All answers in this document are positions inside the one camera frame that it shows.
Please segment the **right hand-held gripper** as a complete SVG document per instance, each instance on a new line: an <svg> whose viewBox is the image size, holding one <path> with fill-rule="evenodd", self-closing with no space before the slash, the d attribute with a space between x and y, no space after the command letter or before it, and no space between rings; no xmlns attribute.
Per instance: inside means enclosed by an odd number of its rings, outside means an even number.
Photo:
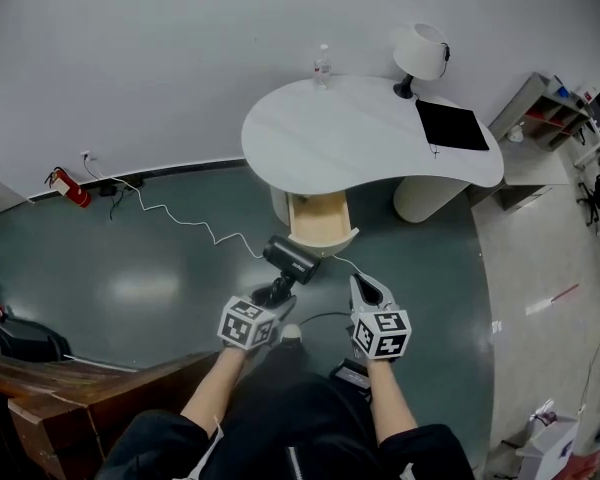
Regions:
<svg viewBox="0 0 600 480"><path fill-rule="evenodd" d="M350 309L356 358L394 361L404 355L412 327L385 285L366 274L351 275Z"/></svg>

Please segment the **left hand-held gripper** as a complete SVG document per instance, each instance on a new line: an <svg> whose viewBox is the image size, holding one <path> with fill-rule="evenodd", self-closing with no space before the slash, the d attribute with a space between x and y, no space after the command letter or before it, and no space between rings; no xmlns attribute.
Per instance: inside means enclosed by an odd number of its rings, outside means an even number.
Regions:
<svg viewBox="0 0 600 480"><path fill-rule="evenodd" d="M278 325L282 325L297 302L291 295L277 311L252 304L248 299L232 296L224 305L217 336L230 346L251 351L268 344Z"/></svg>

